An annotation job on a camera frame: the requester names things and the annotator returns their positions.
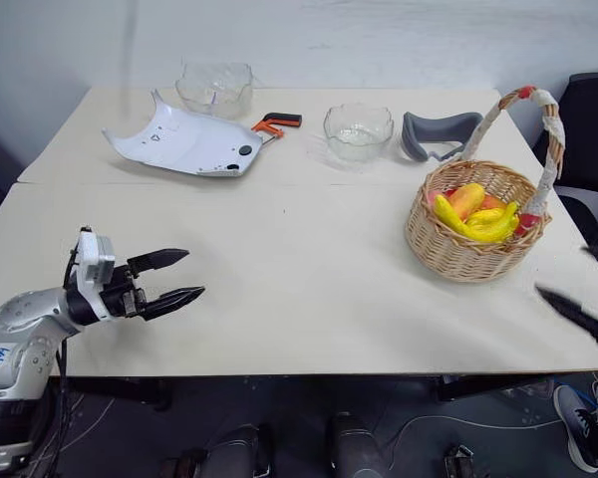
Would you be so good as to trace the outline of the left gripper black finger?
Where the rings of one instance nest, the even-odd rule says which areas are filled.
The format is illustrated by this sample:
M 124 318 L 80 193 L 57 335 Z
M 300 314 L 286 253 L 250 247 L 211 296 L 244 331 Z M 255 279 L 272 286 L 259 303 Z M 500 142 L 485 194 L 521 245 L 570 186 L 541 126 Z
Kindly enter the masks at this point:
M 188 254 L 189 252 L 184 249 L 166 248 L 129 258 L 127 264 L 132 273 L 142 273 L 169 267 Z
M 195 301 L 205 292 L 201 286 L 176 289 L 160 295 L 157 299 L 145 302 L 140 309 L 140 316 L 151 321 L 175 312 Z

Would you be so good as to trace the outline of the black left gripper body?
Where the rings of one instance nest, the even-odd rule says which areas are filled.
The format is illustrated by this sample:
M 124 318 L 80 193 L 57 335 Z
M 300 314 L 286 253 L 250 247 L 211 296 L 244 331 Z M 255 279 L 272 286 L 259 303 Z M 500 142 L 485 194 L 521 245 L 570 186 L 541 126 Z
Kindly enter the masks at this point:
M 146 316 L 146 294 L 136 285 L 139 274 L 130 266 L 123 265 L 114 269 L 111 282 L 100 292 L 100 298 L 109 315 L 114 318 Z

